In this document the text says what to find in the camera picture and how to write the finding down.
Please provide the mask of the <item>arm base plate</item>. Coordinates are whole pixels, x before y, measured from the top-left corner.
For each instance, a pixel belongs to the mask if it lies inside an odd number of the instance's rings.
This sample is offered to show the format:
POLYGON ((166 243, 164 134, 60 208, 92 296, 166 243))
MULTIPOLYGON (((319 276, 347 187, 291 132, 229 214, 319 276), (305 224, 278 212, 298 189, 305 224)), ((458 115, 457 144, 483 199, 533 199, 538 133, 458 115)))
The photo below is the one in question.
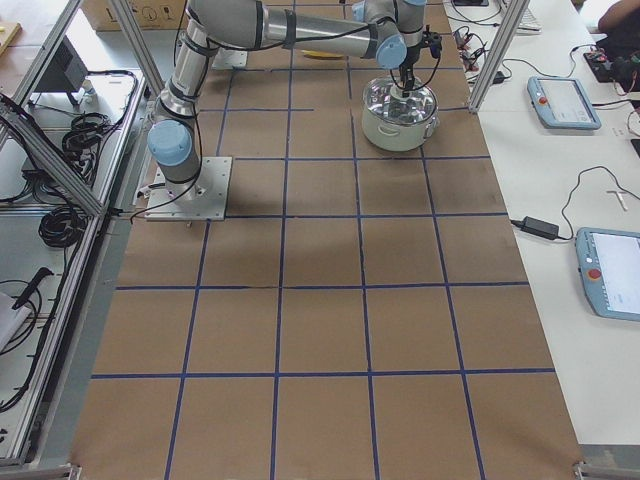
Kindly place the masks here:
POLYGON ((143 217, 148 221, 223 221, 231 170, 231 157, 205 157, 200 176, 190 187, 189 183, 167 183, 157 167, 155 181, 163 186, 150 192, 143 217))

